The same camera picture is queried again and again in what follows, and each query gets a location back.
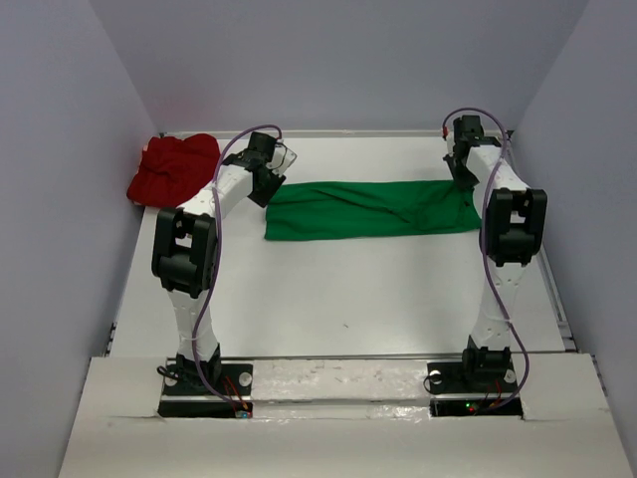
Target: red cloth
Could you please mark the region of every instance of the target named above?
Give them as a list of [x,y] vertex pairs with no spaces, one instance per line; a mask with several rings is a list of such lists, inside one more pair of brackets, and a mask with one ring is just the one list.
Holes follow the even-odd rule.
[[126,196],[146,206],[178,206],[210,182],[219,156],[219,144],[209,134],[154,137]]

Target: white tabletop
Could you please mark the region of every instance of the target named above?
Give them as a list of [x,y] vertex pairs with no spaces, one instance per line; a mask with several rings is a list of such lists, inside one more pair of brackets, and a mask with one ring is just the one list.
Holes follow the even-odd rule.
[[[524,420],[432,418],[426,401],[352,399],[361,383],[377,398],[380,371],[398,380],[395,399],[424,398],[414,372],[426,364],[400,359],[343,360],[349,380],[318,382],[293,380],[301,368],[312,375],[304,360],[263,360],[254,380],[268,390],[253,419],[164,419],[155,412],[163,360],[94,358],[61,478],[632,476],[589,356],[531,355]],[[270,403],[291,396],[305,401]],[[313,401],[326,396],[344,399]]]
[[[440,138],[290,138],[286,144],[299,155],[288,183],[450,177]],[[114,357],[173,356],[177,349],[170,301],[150,273],[155,216],[146,208]],[[477,232],[295,243],[265,241],[265,226],[264,210],[249,200],[224,221],[211,303],[224,356],[437,355],[465,347],[484,282]],[[521,282],[514,322],[529,351],[564,350],[536,262]]]

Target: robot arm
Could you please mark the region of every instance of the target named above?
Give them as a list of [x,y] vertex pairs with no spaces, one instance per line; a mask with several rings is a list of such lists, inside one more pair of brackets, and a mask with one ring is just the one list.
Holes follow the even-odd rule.
[[[205,187],[178,208],[163,208],[157,214],[151,268],[168,291],[175,312],[180,336],[177,351],[180,373],[197,376],[192,331],[212,280],[217,216],[221,214],[223,219],[246,197],[261,207],[267,206],[296,158],[275,138],[253,132],[248,147],[230,154],[223,162],[216,184],[220,211],[215,211],[212,189]],[[220,347],[207,308],[197,335],[202,369],[214,384],[221,374]]]
[[[477,116],[455,119],[447,146],[449,153],[444,160],[454,182],[461,189],[473,188],[474,205],[483,219],[487,266],[505,307],[512,311],[521,278],[541,245],[546,194],[529,188],[505,161],[498,168],[491,191],[487,191],[489,178],[500,161],[501,145],[496,138],[485,136]],[[488,192],[488,205],[483,211]],[[484,386],[474,384],[504,378],[511,368],[510,346],[509,324],[485,279],[480,312],[463,352],[461,370],[451,373],[462,383],[462,391],[482,391]]]

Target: green towel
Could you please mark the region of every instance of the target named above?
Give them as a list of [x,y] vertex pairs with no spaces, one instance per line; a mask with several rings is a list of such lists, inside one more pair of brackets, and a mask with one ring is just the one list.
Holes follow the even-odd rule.
[[471,191],[453,181],[308,182],[282,186],[269,241],[449,234],[480,227]]

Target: gray wall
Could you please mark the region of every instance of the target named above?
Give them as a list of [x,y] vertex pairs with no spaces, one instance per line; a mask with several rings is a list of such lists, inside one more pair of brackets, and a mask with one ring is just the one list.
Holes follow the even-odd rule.
[[577,343],[597,355],[637,471],[635,0],[591,0],[514,135],[548,193],[545,245]]
[[86,0],[0,2],[0,476],[57,476],[136,239],[154,133]]
[[586,0],[92,0],[163,130],[516,126]]

